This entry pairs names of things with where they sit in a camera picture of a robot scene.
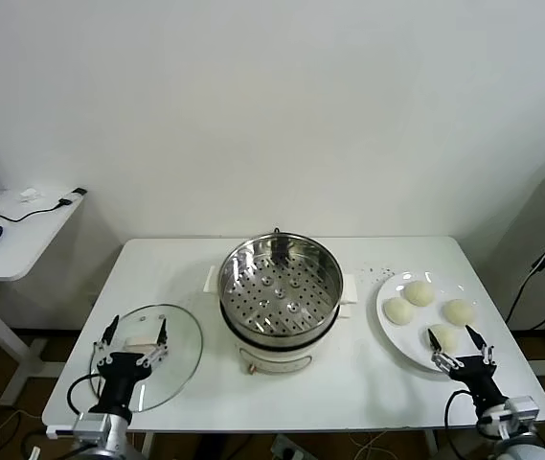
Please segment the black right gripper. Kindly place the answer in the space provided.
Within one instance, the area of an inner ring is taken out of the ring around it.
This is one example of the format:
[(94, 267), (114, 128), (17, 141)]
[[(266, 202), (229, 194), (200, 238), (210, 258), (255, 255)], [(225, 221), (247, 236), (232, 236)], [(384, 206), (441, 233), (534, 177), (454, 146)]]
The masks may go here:
[(463, 383), (470, 393), (476, 413), (485, 413), (494, 406), (504, 404), (508, 399), (502, 394), (493, 375), (497, 364), (493, 359), (493, 346), (489, 346), (484, 338), (471, 326), (466, 325), (467, 333), (479, 352), (474, 356), (462, 356), (457, 360), (449, 356), (442, 348), (438, 338), (431, 329), (427, 329), (432, 362), (443, 373), (455, 381)]

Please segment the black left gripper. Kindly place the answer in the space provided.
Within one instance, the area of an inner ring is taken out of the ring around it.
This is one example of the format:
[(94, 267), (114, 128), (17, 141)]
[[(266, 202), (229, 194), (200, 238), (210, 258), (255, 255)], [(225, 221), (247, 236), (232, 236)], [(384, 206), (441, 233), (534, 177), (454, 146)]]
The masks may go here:
[[(90, 408), (91, 413), (131, 416), (129, 403), (135, 385), (150, 377), (152, 369), (156, 369), (169, 354), (166, 318), (162, 320), (156, 341), (146, 345), (143, 354), (111, 353), (119, 321), (120, 316), (116, 315), (93, 346), (93, 364), (99, 364), (104, 385), (98, 402)], [(110, 362), (105, 360), (107, 357), (111, 358)]]

